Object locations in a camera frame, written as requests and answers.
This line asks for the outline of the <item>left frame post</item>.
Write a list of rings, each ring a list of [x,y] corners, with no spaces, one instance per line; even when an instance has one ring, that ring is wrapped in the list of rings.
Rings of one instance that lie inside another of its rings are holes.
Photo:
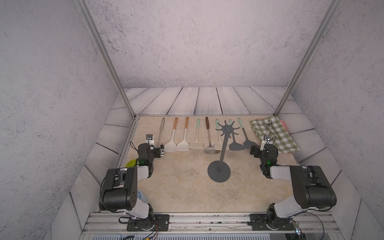
[[[103,40],[100,36],[100,33],[97,29],[97,26],[92,18],[92,15],[91,15],[91,12],[87,6],[87,2],[84,1],[84,0],[75,0],[75,3],[77,5],[77,7],[79,8],[79,11],[83,17],[83,20],[85,21],[85,24],[97,46],[97,49],[103,59],[103,62],[104,64],[106,65],[107,67],[107,70],[112,78],[112,81],[114,82],[116,88],[117,88],[117,91],[120,95],[120,97],[122,98],[122,101],[125,105],[125,107],[127,108],[131,118],[135,118],[136,117],[136,114],[129,102],[129,99],[126,95],[126,92],[124,91],[124,88],[122,86],[122,83],[119,79],[119,76],[115,70],[115,67],[112,63],[112,60],[107,52],[107,49],[103,43]]]

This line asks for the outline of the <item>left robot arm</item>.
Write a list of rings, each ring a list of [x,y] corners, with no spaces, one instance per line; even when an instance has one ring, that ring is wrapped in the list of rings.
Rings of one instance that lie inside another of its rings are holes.
[[[153,162],[160,158],[163,148],[148,143],[136,148],[138,158],[132,167],[109,169],[104,177],[99,197],[101,211],[122,213],[119,223],[128,232],[169,230],[169,215],[154,214],[153,207],[139,199],[138,181],[148,179],[154,171]]]

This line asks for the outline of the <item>green checkered cloth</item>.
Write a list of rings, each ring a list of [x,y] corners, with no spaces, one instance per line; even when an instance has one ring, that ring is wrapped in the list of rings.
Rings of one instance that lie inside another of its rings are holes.
[[[268,121],[272,121],[271,129],[275,134],[275,137],[273,137],[269,133],[269,131],[265,126],[265,123]],[[269,135],[271,138],[271,141],[269,142],[269,144],[272,144],[275,147],[277,147],[279,153],[293,154],[300,150],[299,146],[295,143],[292,137],[284,129],[278,117],[270,116],[264,119],[251,120],[250,124],[251,124],[252,130],[258,136],[260,141],[263,140],[264,135]]]

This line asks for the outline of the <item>frame post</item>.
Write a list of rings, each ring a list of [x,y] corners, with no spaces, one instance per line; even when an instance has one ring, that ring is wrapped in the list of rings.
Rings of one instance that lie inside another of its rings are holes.
[[[306,50],[306,52],[303,55],[302,60],[300,61],[295,73],[293,74],[279,104],[278,107],[276,108],[275,112],[273,113],[274,116],[278,116],[284,106],[286,105],[286,102],[288,101],[289,96],[293,93],[295,87],[297,86],[302,74],[304,73],[307,65],[309,64],[312,56],[314,55],[317,46],[321,42],[323,36],[326,34],[328,27],[330,26],[333,18],[335,17],[337,11],[339,10],[341,4],[343,1],[341,0],[332,0],[330,2],[330,5],[325,12],[325,15],[320,22],[317,30],[315,31],[315,34],[313,35],[309,46]]]
[[[75,0],[75,3],[77,5],[77,7],[79,8],[79,11],[83,17],[83,20],[85,21],[85,24],[97,46],[97,49],[103,59],[103,62],[104,64],[106,65],[107,67],[107,70],[112,78],[112,81],[114,82],[116,88],[117,88],[117,91],[120,95],[120,97],[122,98],[122,101],[125,105],[125,107],[127,108],[131,118],[135,118],[136,117],[136,114],[129,102],[129,99],[126,95],[126,92],[124,91],[124,88],[122,86],[122,83],[119,79],[119,76],[115,70],[115,67],[112,63],[112,60],[107,52],[107,49],[103,43],[103,40],[100,36],[100,33],[97,29],[97,26],[92,18],[92,15],[91,15],[91,12],[87,6],[87,2],[84,1],[84,0]]]

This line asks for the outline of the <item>right frame post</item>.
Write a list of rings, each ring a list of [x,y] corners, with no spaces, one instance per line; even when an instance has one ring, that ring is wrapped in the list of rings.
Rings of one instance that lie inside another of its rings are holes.
[[[302,60],[300,61],[295,73],[293,74],[279,104],[278,107],[276,108],[275,112],[273,113],[274,116],[278,116],[284,106],[286,105],[286,102],[288,101],[289,96],[293,93],[295,87],[297,86],[302,74],[304,73],[307,65],[309,64],[312,56],[314,55],[317,46],[321,42],[323,36],[326,34],[328,27],[330,26],[333,18],[335,17],[337,11],[339,10],[341,4],[343,1],[341,0],[332,0],[330,2],[330,5],[325,12],[325,15],[320,22],[317,30],[315,31],[315,34],[313,35],[309,46],[306,50],[306,52],[303,55]]]

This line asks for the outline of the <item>green plastic bowl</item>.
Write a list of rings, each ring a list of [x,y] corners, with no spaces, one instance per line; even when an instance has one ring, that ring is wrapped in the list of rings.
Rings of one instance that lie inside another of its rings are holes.
[[[126,165],[125,168],[134,167],[137,164],[137,160],[131,160]]]

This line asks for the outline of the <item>grey spatula mint handle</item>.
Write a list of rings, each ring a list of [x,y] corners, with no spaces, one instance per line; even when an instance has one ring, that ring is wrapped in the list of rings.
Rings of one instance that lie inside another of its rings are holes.
[[[245,130],[244,125],[243,125],[243,121],[241,120],[241,118],[238,118],[238,121],[239,121],[239,124],[240,124],[240,126],[241,126],[241,128],[243,130],[243,133],[245,135],[245,138],[246,138],[246,140],[243,143],[244,148],[245,149],[251,149],[254,146],[258,146],[257,143],[249,140],[249,138],[247,136],[247,133],[246,133],[246,130]]]

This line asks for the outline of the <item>grey ladle brown handle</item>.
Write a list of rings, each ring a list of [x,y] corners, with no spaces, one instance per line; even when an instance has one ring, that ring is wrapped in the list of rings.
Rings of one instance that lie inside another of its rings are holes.
[[[205,117],[205,120],[206,120],[206,127],[207,127],[207,131],[208,131],[208,139],[209,139],[209,146],[208,146],[207,148],[204,149],[205,154],[207,154],[207,155],[218,154],[220,151],[219,151],[219,150],[216,150],[215,147],[214,147],[214,146],[212,145],[212,143],[211,143],[210,122],[209,122],[209,118],[208,118],[208,117]]]

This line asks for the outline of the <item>cream turner wooden handle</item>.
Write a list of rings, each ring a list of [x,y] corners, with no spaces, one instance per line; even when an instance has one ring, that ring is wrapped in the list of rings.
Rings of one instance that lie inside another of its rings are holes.
[[[188,125],[189,125],[189,117],[186,117],[184,138],[179,144],[177,144],[176,151],[186,152],[190,149],[189,143],[187,142]]]

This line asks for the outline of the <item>grey spoon mint handle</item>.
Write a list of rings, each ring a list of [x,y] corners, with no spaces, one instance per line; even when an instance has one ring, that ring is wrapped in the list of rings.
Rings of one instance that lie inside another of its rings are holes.
[[[235,135],[238,135],[238,134],[234,132],[235,128],[233,127],[233,124],[234,122],[230,120],[230,126],[232,127],[233,142],[230,144],[229,148],[231,151],[242,151],[245,149],[245,147],[242,144],[236,142]]]

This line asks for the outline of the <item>cream spatula mint handle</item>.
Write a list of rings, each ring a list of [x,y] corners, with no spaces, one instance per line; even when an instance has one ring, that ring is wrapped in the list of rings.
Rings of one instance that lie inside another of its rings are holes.
[[[216,128],[218,129],[219,127],[220,127],[219,126],[219,120],[216,119]],[[223,142],[221,140],[221,132],[217,131],[217,133],[218,133],[218,142],[214,145],[214,148],[215,148],[215,150],[221,151],[222,147],[223,147]]]
[[[203,149],[204,146],[201,142],[199,142],[199,128],[200,128],[200,119],[197,119],[197,130],[196,130],[196,139],[194,142],[190,143],[191,149]]]

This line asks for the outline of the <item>light blue cup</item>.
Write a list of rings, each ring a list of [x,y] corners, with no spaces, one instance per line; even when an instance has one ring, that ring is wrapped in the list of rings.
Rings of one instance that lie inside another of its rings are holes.
[[[148,204],[148,197],[140,190],[138,190],[138,199],[140,199],[142,202]]]

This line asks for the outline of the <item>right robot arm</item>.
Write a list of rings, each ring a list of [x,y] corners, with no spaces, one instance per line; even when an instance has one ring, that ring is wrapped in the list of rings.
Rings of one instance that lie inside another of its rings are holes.
[[[250,154],[261,161],[260,169],[267,179],[290,181],[293,195],[269,205],[263,224],[277,231],[290,224],[293,217],[307,210],[327,211],[337,204],[337,196],[319,166],[283,166],[277,164],[277,147],[252,146]]]

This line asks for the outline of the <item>grey utensil rack stand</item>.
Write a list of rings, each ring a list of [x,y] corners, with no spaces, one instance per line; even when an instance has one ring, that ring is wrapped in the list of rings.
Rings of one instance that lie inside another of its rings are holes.
[[[224,162],[224,156],[225,156],[226,148],[228,146],[228,139],[231,138],[231,134],[233,135],[237,134],[234,132],[234,130],[239,129],[239,128],[233,127],[234,122],[231,122],[230,124],[228,124],[226,120],[224,120],[224,122],[225,122],[224,125],[217,123],[218,127],[216,128],[217,131],[222,131],[221,136],[224,136],[220,160],[213,161],[212,163],[210,163],[208,167],[209,177],[217,183],[223,183],[230,178],[231,169],[229,165],[227,165]]]

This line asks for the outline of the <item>pink board under cloth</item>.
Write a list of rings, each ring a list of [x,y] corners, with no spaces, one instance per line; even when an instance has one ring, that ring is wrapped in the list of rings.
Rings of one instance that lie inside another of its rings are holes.
[[[286,123],[283,121],[283,120],[280,120],[282,126],[284,127],[284,129],[287,131],[287,133],[289,134],[289,129],[288,129],[288,126],[286,125]]]

